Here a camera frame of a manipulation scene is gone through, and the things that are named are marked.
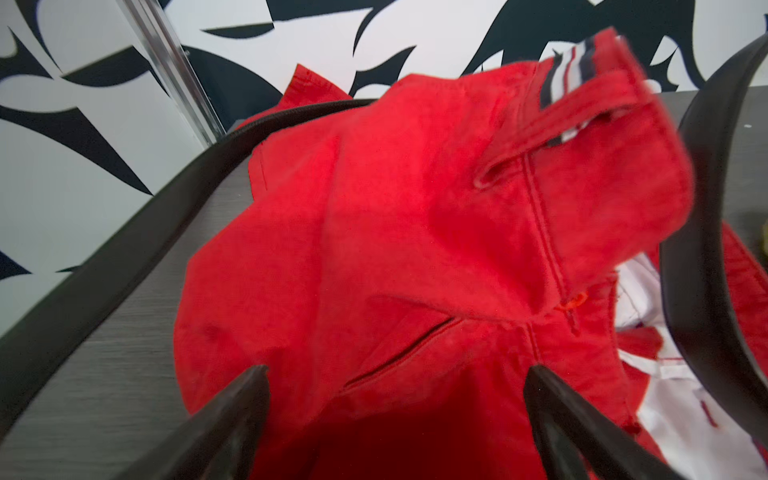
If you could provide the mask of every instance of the abstract black pattern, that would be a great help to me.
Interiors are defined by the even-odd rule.
[[[78,152],[125,184],[147,195],[152,195],[147,186],[78,108],[39,113],[0,106],[0,118],[57,141]]]
[[[131,46],[71,71],[62,78],[85,87],[114,87],[138,78],[148,71],[162,87],[163,84],[149,61]]]
[[[397,81],[402,66],[405,64],[408,56],[411,55],[413,47],[408,47],[403,51],[394,54],[389,60],[370,70],[358,71],[355,74],[355,80],[352,82],[352,88],[349,95],[354,97],[360,88],[366,85],[380,84],[392,85]]]
[[[693,25],[695,0],[609,0],[592,5],[587,0],[542,0],[505,3],[475,56],[464,70],[475,71],[497,51],[502,64],[538,60],[550,40],[578,42],[603,28],[614,26],[632,45],[643,65],[649,65],[666,35],[679,46],[691,81],[701,87],[704,79],[694,60]],[[670,88],[667,72],[654,69],[653,78]]]
[[[10,276],[28,275],[30,273],[29,270],[11,260],[8,255],[0,252],[0,280],[9,278]]]
[[[37,22],[38,2],[18,0],[18,7],[30,29],[35,33],[35,37],[43,45]],[[51,78],[16,34],[13,31],[11,33],[16,43],[16,53],[9,58],[0,58],[0,80],[20,74]],[[162,87],[147,59],[131,46],[70,72],[62,78],[88,87],[111,87],[133,80],[147,71],[152,72]],[[152,195],[147,186],[78,108],[41,113],[0,106],[0,118],[57,141],[103,168],[126,185]]]
[[[185,50],[225,128],[274,107],[283,96],[268,81],[226,58],[192,47]]]
[[[43,35],[40,32],[40,25],[38,25],[38,6],[40,4],[40,0],[16,0],[16,5],[18,6],[19,11],[24,16],[24,20],[26,20],[27,25],[29,25],[29,29],[32,30],[32,34],[35,36],[35,38],[38,39],[38,42],[40,42],[40,46],[43,47],[43,50],[45,50],[45,53],[48,54],[48,57],[51,57],[51,60],[53,60],[54,63],[56,63],[56,60],[53,59],[51,56],[51,52],[48,51],[48,47],[45,46],[45,42],[43,41]]]
[[[56,273],[72,273],[76,271],[78,268],[80,268],[79,265],[70,266],[68,268],[62,268],[61,270],[56,270]]]
[[[275,29],[274,23],[256,23],[237,27],[209,28],[203,30],[211,35],[225,38],[255,38]]]
[[[667,71],[669,70],[670,63],[672,62],[673,56],[674,55],[670,55],[669,58],[667,58],[667,60],[664,60],[659,64],[645,67],[645,73],[648,75],[648,78],[651,78],[659,82],[659,86],[661,86],[661,91],[677,90],[677,85],[670,82],[669,79],[667,78]]]
[[[361,8],[381,9],[394,0],[266,0],[273,20],[293,20],[329,13],[351,12]]]
[[[360,37],[362,37],[362,33],[366,30],[366,27],[368,24],[373,20],[374,17],[376,17],[387,5],[393,3],[395,0],[380,0],[379,2],[370,2],[369,7],[372,7],[372,10],[368,12],[368,15],[360,22],[360,26],[357,29],[357,34],[355,35],[355,43],[352,45],[352,51],[354,52],[357,49],[357,44],[360,42]]]

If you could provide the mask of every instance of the white fabric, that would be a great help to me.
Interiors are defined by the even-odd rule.
[[[587,46],[583,41],[580,41],[574,46],[571,67],[568,69],[568,93],[571,93],[581,86],[581,69],[578,66],[578,62],[581,61],[581,57],[584,56],[586,51]]]
[[[669,466],[690,480],[768,478],[768,468],[750,436],[681,359],[664,323],[660,281],[653,264],[642,254],[621,264],[617,272],[617,330],[652,326],[664,341],[658,360],[623,351],[619,358],[650,376],[637,417]]]
[[[573,48],[569,48],[563,52],[563,58],[558,67],[554,70],[551,86],[552,103],[555,103],[556,101],[563,98],[565,93],[565,70],[568,68],[568,64],[571,63],[572,58]]]

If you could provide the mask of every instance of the navy and white stripe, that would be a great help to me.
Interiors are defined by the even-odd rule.
[[[586,81],[595,76],[594,70],[594,38],[590,37],[577,43],[573,48],[557,54],[554,57],[552,68],[541,86],[541,109],[555,103],[571,93]],[[588,122],[573,127],[563,132],[559,137],[553,138],[548,145],[555,146],[569,141],[576,136],[579,130],[587,126]]]

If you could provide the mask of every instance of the black and white patterned wall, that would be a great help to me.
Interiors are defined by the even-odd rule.
[[[409,73],[455,78],[613,25],[657,91],[694,90],[766,31],[768,0],[164,0],[222,123],[262,111],[296,63],[356,98]],[[763,69],[755,84],[768,84]]]
[[[114,0],[0,0],[0,335],[202,148]]]
[[[202,144],[119,0],[0,0],[0,334]],[[300,63],[356,98],[563,51],[613,25],[657,91],[700,87],[768,0],[160,0],[224,127]],[[753,84],[768,84],[768,68]]]

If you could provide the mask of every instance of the stitched seam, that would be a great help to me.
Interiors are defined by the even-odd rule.
[[[389,296],[385,296],[385,295],[381,295],[381,297],[383,297],[383,298],[395,298],[395,297],[389,297]],[[431,310],[433,310],[433,311],[437,312],[438,314],[440,314],[440,312],[439,312],[437,309],[431,309]],[[391,335],[392,335],[394,332],[396,332],[396,331],[398,331],[398,330],[399,330],[399,327],[400,327],[400,325],[403,323],[403,321],[405,321],[405,320],[408,318],[409,314],[410,314],[412,311],[413,311],[413,310],[411,310],[411,311],[408,311],[408,312],[407,312],[405,315],[403,315],[403,316],[402,316],[402,318],[401,318],[400,320],[398,320],[398,321],[397,321],[397,323],[396,323],[396,324],[395,324],[395,325],[394,325],[394,326],[393,326],[393,327],[392,327],[392,328],[391,328],[389,331],[387,331],[387,333],[386,333],[386,334],[384,334],[384,335],[382,335],[382,336],[381,336],[381,340],[380,340],[380,341],[379,341],[379,342],[378,342],[378,343],[377,343],[377,344],[376,344],[376,345],[375,345],[375,346],[374,346],[374,347],[373,347],[373,348],[372,348],[372,349],[371,349],[371,350],[368,352],[368,354],[366,355],[365,359],[363,359],[361,362],[359,362],[359,365],[363,366],[363,365],[367,364],[369,360],[371,360],[371,357],[373,357],[373,354],[377,352],[377,349],[378,349],[378,348],[379,348],[379,347],[380,347],[380,346],[381,346],[381,345],[382,345],[384,342],[387,342],[387,341],[390,339],[390,336],[391,336]],[[450,319],[451,317],[450,317],[450,315],[445,315],[445,314],[442,314],[442,315],[441,315],[441,318],[444,318],[444,319]],[[431,330],[432,328],[433,328],[433,327],[430,327],[429,329],[427,329],[427,330],[426,330],[426,332],[428,333],[428,332],[429,332],[429,330]],[[413,346],[414,346],[414,344],[415,344],[415,342],[411,342],[409,345],[407,345],[407,346],[403,347],[402,349],[400,349],[400,350],[398,351],[398,353],[396,353],[396,354],[392,355],[391,357],[388,357],[387,359],[384,359],[382,362],[378,363],[378,364],[377,364],[375,367],[372,367],[371,369],[369,369],[369,370],[367,370],[367,371],[368,371],[368,372],[375,372],[375,371],[376,371],[376,369],[378,369],[378,368],[379,368],[381,365],[384,365],[384,364],[386,364],[386,363],[387,363],[387,362],[388,362],[388,361],[389,361],[391,358],[395,358],[395,357],[397,357],[397,355],[398,355],[399,353],[401,353],[401,352],[404,352],[404,351],[407,351],[407,350],[408,350],[408,348],[409,348],[409,347],[413,347]]]
[[[629,304],[630,304],[630,306],[631,306],[631,307],[632,307],[632,309],[634,310],[634,312],[635,312],[635,315],[637,315],[637,320],[638,320],[638,321],[641,321],[641,318],[640,318],[640,310],[638,310],[638,309],[637,309],[637,307],[634,305],[634,301],[632,301],[632,295],[630,295],[629,293],[627,293],[626,289],[625,289],[624,287],[622,287],[622,286],[621,286],[621,283],[618,283],[618,284],[617,284],[617,286],[618,286],[618,288],[620,288],[620,289],[621,289],[621,291],[622,291],[622,292],[624,292],[624,295],[627,297],[627,300],[629,300]],[[616,312],[615,312],[615,308],[614,308],[614,319],[615,319],[615,318],[616,318]]]
[[[521,103],[521,107],[519,108],[519,110],[517,112],[517,117],[518,117],[518,133],[519,134],[524,130],[523,125],[525,125],[525,111],[526,111],[526,107],[528,106],[528,98],[529,98],[529,96],[531,94],[531,89],[533,88],[534,80],[536,80],[536,75],[538,74],[538,72],[540,70],[541,70],[541,62],[539,62],[536,65],[536,68],[534,68],[534,70],[533,70],[533,75],[531,75],[530,79],[528,80],[528,85],[525,86],[525,90],[524,90],[524,93],[523,93],[523,101],[520,102]]]
[[[642,147],[644,144],[647,143],[647,135],[648,135],[647,131],[642,131],[637,134],[629,133],[627,134],[627,139],[623,142],[623,144],[613,146],[611,148],[611,151],[606,152],[605,156],[606,157],[609,157],[611,155],[615,156],[615,153],[622,149],[626,150],[628,148]],[[526,154],[525,150],[530,150],[530,149],[526,148],[526,149],[523,149],[523,151],[520,154],[515,154],[512,156],[504,156],[501,160],[485,163],[484,164],[485,167],[483,169],[478,170],[478,172],[476,173],[476,176],[484,177],[489,170],[491,170],[494,167],[497,167],[500,164],[503,164],[506,161],[514,161],[514,159],[520,159],[519,161],[522,162],[521,159]],[[498,159],[500,157],[501,155],[497,155],[494,158]],[[503,174],[499,174],[494,180],[488,182],[487,184],[483,184],[482,188],[490,187],[496,183],[499,183],[500,180],[505,179],[506,177],[510,177],[512,174],[520,173],[520,171],[522,170],[521,163],[517,165],[513,169],[513,171],[508,172],[509,174],[507,173],[507,170],[505,170]]]
[[[495,69],[494,72],[497,72],[502,68],[507,68],[510,65],[514,65],[515,63],[502,65],[500,68]],[[528,73],[524,71],[510,72],[507,75],[508,77],[505,78],[505,81],[513,82],[516,80],[525,79],[528,76]],[[447,79],[447,78],[436,78],[436,77],[430,77],[428,75],[411,73],[406,75],[403,78],[400,78],[398,81],[392,84],[392,87],[390,87],[387,92],[390,92],[393,88],[398,88],[398,89],[410,88],[409,84],[405,84],[405,85],[402,84],[405,79],[410,79],[409,82],[423,81],[424,83],[429,84],[430,90],[442,90],[442,91],[466,90],[468,86],[467,84],[470,81],[470,77],[471,75],[465,75],[463,77],[459,77],[456,79]],[[476,90],[478,88],[475,85],[469,85],[469,87],[470,87],[470,90]]]
[[[582,85],[579,88],[581,89],[581,88],[584,88],[584,86],[588,86],[588,85],[589,84],[587,83]],[[613,98],[610,101],[602,101],[596,104],[593,101],[588,100],[585,95],[586,94],[584,93],[584,91],[581,91],[581,93],[579,94],[580,98],[562,99],[558,101],[558,103],[551,105],[550,107],[547,107],[546,114],[542,114],[543,116],[539,117],[539,118],[543,118],[543,120],[533,120],[533,122],[538,123],[534,130],[525,131],[524,128],[518,129],[518,134],[516,135],[516,138],[514,140],[508,140],[504,142],[503,144],[501,144],[501,146],[498,149],[502,151],[512,150],[514,153],[517,153],[517,151],[526,151],[526,150],[535,148],[538,145],[544,143],[546,140],[548,140],[547,138],[539,140],[536,137],[540,136],[547,130],[551,130],[555,126],[558,126],[558,124],[566,124],[566,125],[578,124],[579,123],[578,120],[573,121],[571,119],[581,118],[582,116],[584,116],[583,113],[585,111],[594,112],[594,114],[590,113],[590,115],[585,116],[585,117],[593,118],[598,116],[599,114],[602,114],[606,111],[610,111],[614,108],[619,108],[625,105],[637,104],[639,103],[639,100],[640,100],[636,92],[634,92],[634,94],[628,92],[628,93],[622,94],[619,98]],[[577,108],[575,111],[568,113],[567,115],[563,115],[560,113],[561,110],[569,110],[573,108],[572,107],[573,104],[579,104],[579,103],[584,103],[584,105]],[[518,124],[520,125],[525,124],[524,121],[521,119],[522,112],[524,110],[525,110],[524,108],[521,108],[520,109],[521,113],[518,116]],[[562,128],[558,128],[558,130],[564,131],[567,128],[568,127],[562,127]],[[528,139],[533,138],[534,140],[520,141],[521,139],[524,139],[524,138],[528,138]],[[510,157],[510,156],[514,157],[515,155],[499,154],[495,156],[491,161],[484,164],[482,168],[478,169],[478,171],[475,172],[475,176],[477,177],[478,175],[482,174],[483,172],[486,172],[487,170],[495,166],[499,162],[498,159],[500,157]]]
[[[526,154],[523,158],[523,173],[525,175],[525,186],[528,190],[528,199],[533,207],[534,221],[538,229],[541,243],[544,247],[545,254],[549,263],[549,267],[552,271],[554,281],[558,286],[560,298],[565,298],[565,285],[562,278],[562,265],[554,252],[554,248],[551,244],[551,234],[549,224],[545,218],[546,212],[543,201],[541,200],[540,190],[536,184],[535,176],[533,174],[533,166],[531,165],[531,157]]]
[[[451,375],[452,373],[454,373],[456,371],[465,369],[465,368],[470,367],[470,366],[475,365],[475,364],[482,364],[483,362],[487,362],[488,360],[498,361],[498,358],[499,358],[498,352],[492,352],[492,353],[486,353],[485,355],[473,357],[472,359],[464,359],[464,360],[462,360],[460,362],[457,362],[450,370],[442,372],[439,375],[430,378],[430,381],[433,384],[438,384],[446,376]],[[345,396],[352,395],[352,394],[355,393],[356,390],[357,390],[357,385],[354,385],[350,389],[343,389],[343,390],[341,390],[333,398],[334,399],[336,399],[336,398],[343,398]],[[316,418],[314,418],[313,422],[315,422],[321,415],[318,415]]]
[[[398,369],[400,366],[402,366],[403,363],[408,362],[410,359],[412,359],[416,354],[421,352],[427,345],[432,343],[432,341],[440,336],[442,336],[444,333],[448,332],[449,330],[453,329],[453,327],[457,325],[461,325],[464,322],[463,318],[456,319],[455,322],[450,322],[449,324],[445,325],[442,329],[438,330],[437,332],[434,332],[428,339],[425,339],[422,343],[418,344],[411,352],[408,353],[408,355],[403,356],[401,359],[398,359],[396,362],[392,363],[391,365],[387,366],[383,370],[380,370],[376,373],[374,373],[371,376],[368,376],[364,379],[360,379],[359,382],[354,383],[350,386],[345,386],[341,389],[339,392],[339,395],[344,395],[348,392],[352,392],[356,389],[358,389],[361,386],[367,385],[371,383],[373,380],[378,379],[381,376],[384,376],[390,372],[392,372],[395,369]]]
[[[541,363],[541,350],[538,348],[538,343],[536,342],[536,334],[533,331],[533,325],[526,323],[525,327],[528,330],[528,337],[531,340],[531,351],[533,352],[533,357],[536,360],[536,363]]]
[[[627,372],[624,370],[623,362],[621,361],[621,358],[619,357],[619,344],[618,340],[616,338],[616,329],[613,325],[610,323],[615,322],[616,318],[616,285],[618,285],[618,279],[616,279],[613,282],[613,285],[611,285],[611,291],[608,293],[608,332],[610,333],[609,337],[611,338],[611,346],[614,349],[614,359],[616,361],[616,369],[617,372],[619,372],[619,375],[621,375],[621,378],[624,380],[624,393],[621,395],[621,402],[624,404],[624,409],[627,411],[627,414],[629,415],[629,418],[633,421],[635,420],[635,414],[632,412],[632,410],[629,408],[629,401],[627,400],[627,392],[629,392],[629,377],[627,377]]]
[[[406,356],[410,355],[417,347],[419,347],[422,343],[430,339],[432,336],[440,333],[448,324],[455,322],[456,317],[455,316],[442,316],[444,318],[443,321],[434,324],[429,329],[427,329],[424,333],[421,335],[418,335],[413,341],[411,341],[407,346],[404,346],[398,350],[397,353],[393,355],[389,355],[381,362],[377,362],[376,365],[372,368],[368,368],[362,371],[361,374],[356,375],[352,377],[351,380],[348,380],[344,383],[344,386],[351,386],[356,384],[357,382],[362,382],[364,379],[367,379],[371,376],[374,376],[376,373],[379,373],[385,369],[388,369],[390,366],[397,363],[400,359],[405,358]],[[406,319],[408,316],[404,316],[397,325],[390,330],[390,332],[379,342],[379,345],[382,345],[383,343],[387,342],[387,339],[390,337],[390,334],[392,332],[395,332],[399,330],[399,326],[402,322],[407,321]],[[366,357],[366,359],[360,363],[360,365],[365,365],[373,356],[373,354],[376,353],[376,349],[372,350],[371,353]]]

